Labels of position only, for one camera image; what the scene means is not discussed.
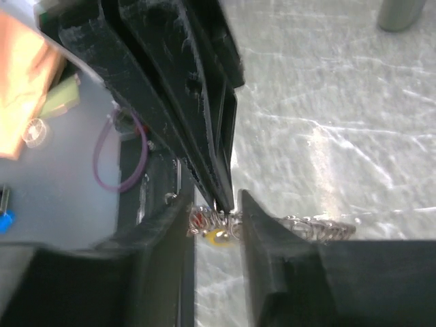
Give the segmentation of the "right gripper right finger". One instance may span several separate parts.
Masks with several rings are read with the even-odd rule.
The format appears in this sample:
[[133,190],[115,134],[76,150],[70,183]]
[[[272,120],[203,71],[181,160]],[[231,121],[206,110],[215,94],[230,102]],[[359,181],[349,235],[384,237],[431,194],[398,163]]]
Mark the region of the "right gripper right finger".
[[[243,213],[255,205],[239,192]],[[434,326],[435,242],[308,242],[248,227],[243,257],[251,326]]]

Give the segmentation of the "red tagged key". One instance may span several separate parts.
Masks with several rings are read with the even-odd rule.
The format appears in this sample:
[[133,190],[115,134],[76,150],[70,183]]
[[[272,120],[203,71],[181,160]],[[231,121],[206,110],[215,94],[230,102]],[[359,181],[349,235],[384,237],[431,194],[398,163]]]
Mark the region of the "red tagged key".
[[202,230],[204,227],[203,214],[199,212],[192,213],[190,217],[190,225],[195,230]]

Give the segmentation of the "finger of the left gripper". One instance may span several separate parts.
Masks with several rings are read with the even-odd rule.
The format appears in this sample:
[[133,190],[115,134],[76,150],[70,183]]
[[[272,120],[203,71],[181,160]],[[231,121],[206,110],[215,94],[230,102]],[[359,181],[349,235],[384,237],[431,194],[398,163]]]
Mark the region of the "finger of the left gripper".
[[118,14],[113,1],[73,1],[57,17],[60,43],[102,77],[115,101],[137,114],[185,164],[209,204],[222,204],[216,169],[208,168],[206,155],[189,139],[166,93],[155,88],[153,77],[144,71],[144,53],[117,31],[123,27]]
[[234,208],[230,159],[237,99],[205,30],[188,1],[120,1],[121,19],[150,56],[173,111],[206,155],[223,193],[221,211]]

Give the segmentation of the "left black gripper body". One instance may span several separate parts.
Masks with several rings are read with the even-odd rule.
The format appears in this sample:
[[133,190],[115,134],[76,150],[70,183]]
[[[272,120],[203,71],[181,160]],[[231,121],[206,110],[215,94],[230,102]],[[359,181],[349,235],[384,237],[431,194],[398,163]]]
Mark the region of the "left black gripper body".
[[232,87],[245,84],[242,57],[228,24],[225,12],[218,0],[188,1],[200,26],[205,30],[213,50],[220,60]]

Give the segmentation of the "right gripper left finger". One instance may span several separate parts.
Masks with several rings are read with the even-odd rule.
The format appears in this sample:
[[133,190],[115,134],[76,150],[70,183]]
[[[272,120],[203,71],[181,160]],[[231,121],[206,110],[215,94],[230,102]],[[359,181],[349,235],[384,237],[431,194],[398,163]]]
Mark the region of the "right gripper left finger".
[[1,244],[2,326],[175,326],[191,197],[88,249]]

